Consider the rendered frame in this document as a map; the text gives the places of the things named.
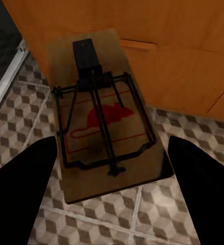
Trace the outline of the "mousetrap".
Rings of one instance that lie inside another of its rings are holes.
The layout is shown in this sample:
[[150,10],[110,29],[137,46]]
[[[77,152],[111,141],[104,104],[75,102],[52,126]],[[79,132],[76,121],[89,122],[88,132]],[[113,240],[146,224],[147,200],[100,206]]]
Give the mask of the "mousetrap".
[[67,205],[174,175],[115,28],[45,49]]

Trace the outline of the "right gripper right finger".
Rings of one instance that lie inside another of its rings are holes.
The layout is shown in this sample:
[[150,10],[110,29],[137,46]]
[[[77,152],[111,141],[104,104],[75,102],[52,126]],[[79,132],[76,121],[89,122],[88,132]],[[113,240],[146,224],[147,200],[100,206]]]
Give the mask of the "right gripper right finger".
[[224,166],[175,136],[168,155],[201,245],[224,245]]

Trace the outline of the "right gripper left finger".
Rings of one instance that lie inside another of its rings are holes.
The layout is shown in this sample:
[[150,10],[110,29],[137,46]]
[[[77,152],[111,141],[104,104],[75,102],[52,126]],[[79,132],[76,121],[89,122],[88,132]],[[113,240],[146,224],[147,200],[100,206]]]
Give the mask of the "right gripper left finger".
[[0,245],[27,245],[57,155],[51,136],[0,168]]

